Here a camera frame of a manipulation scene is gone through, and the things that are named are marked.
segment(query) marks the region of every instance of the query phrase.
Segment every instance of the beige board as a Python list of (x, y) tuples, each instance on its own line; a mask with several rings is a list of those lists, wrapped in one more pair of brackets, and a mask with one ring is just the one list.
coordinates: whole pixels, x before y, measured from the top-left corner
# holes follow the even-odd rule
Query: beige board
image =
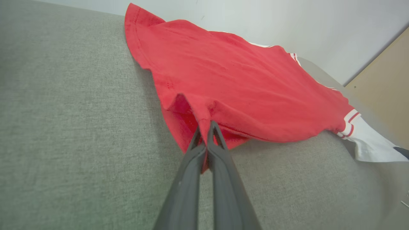
[(409, 28), (346, 88), (409, 149)]

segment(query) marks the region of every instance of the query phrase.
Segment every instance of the white wall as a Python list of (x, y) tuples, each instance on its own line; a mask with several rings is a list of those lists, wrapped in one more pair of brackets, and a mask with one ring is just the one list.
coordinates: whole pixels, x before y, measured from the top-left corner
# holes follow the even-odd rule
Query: white wall
[(130, 2), (166, 21), (296, 52), (344, 84), (409, 22), (409, 0), (41, 0), (124, 15)]

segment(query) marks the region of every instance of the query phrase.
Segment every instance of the red t-shirt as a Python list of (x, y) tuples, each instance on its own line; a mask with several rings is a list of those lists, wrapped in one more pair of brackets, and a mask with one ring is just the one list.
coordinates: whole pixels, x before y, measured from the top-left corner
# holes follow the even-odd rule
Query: red t-shirt
[(229, 148), (249, 138), (295, 142), (323, 130), (352, 133), (348, 100), (280, 46), (259, 47), (186, 20), (165, 22), (133, 4), (125, 33), (132, 56), (152, 72), (164, 119), (184, 152), (197, 125), (207, 142), (211, 120)]

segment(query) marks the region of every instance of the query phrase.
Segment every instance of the t-shirt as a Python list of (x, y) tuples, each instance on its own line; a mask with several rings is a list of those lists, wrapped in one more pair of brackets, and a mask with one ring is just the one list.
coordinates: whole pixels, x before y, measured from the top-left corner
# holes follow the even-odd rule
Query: t-shirt
[[(186, 20), (165, 22), (133, 4), (125, 33), (132, 56), (152, 72), (164, 119), (183, 151), (197, 126), (207, 143), (212, 120), (231, 149), (250, 138), (296, 142), (323, 130), (348, 139), (362, 119), (280, 46), (261, 47)], [(368, 158), (369, 152), (361, 160), (407, 160), (390, 149), (390, 156)]]

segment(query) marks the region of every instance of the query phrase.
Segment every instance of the red stripe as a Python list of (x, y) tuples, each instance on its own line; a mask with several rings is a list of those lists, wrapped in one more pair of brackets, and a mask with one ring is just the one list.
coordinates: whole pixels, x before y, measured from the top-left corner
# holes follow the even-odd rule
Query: red stripe
[(359, 114), (359, 112), (357, 112), (355, 115), (353, 115), (353, 116), (351, 117), (351, 119), (349, 119), (348, 123), (351, 123), (351, 121), (352, 121), (356, 116), (358, 116), (358, 114)]
[(351, 136), (352, 132), (354, 131), (354, 125), (353, 125), (353, 124), (351, 124), (351, 125), (352, 125), (351, 132), (349, 132), (349, 134), (347, 135), (347, 137)]

